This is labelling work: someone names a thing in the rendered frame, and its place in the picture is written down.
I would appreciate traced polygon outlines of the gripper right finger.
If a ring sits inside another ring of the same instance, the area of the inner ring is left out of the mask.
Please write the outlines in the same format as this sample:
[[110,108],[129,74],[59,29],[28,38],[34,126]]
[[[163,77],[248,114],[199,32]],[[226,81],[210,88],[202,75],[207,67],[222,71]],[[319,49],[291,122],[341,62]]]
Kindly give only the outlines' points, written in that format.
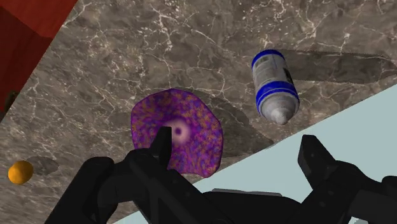
[[397,176],[376,181],[356,165],[335,160],[314,135],[302,136],[298,165],[312,191],[288,224],[397,224]]

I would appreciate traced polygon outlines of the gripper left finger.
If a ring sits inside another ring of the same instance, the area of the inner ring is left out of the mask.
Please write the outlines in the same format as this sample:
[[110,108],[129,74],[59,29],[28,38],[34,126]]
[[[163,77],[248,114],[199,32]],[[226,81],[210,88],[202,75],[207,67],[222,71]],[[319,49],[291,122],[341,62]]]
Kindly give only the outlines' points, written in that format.
[[86,160],[45,224],[107,224],[121,202],[132,201],[149,224],[217,224],[217,209],[175,170],[171,128],[162,127],[150,148],[130,151],[121,162]]

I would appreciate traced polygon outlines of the purple orange speckled bowl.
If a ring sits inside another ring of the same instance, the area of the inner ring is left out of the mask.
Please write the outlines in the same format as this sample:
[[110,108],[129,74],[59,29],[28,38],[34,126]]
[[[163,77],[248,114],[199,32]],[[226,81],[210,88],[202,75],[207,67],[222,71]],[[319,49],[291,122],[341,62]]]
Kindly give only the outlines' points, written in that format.
[[172,153],[167,166],[181,174],[212,176],[223,153],[220,121],[191,92],[171,88],[151,94],[131,111],[134,148],[149,148],[162,126],[172,129]]

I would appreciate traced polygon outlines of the white blue spray can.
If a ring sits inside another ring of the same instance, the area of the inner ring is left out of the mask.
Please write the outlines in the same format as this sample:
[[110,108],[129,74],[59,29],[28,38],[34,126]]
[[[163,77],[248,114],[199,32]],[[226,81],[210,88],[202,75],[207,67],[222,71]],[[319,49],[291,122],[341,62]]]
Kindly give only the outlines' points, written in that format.
[[287,124],[298,111],[300,100],[283,54],[264,50],[252,60],[251,70],[258,113],[270,122]]

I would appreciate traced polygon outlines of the orange ball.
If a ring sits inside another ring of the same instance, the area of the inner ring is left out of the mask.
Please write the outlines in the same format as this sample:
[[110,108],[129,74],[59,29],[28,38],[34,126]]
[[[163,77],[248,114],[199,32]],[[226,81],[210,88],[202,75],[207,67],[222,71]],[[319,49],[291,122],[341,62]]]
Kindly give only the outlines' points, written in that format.
[[15,162],[8,169],[8,178],[12,183],[22,185],[32,178],[33,172],[34,168],[32,164],[28,161],[21,160]]

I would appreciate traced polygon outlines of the red robot stand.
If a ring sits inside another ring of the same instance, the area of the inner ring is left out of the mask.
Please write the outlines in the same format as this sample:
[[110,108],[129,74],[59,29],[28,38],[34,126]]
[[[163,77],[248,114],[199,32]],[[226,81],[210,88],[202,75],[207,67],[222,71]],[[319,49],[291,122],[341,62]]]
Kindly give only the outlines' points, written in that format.
[[19,92],[78,0],[0,0],[0,112]]

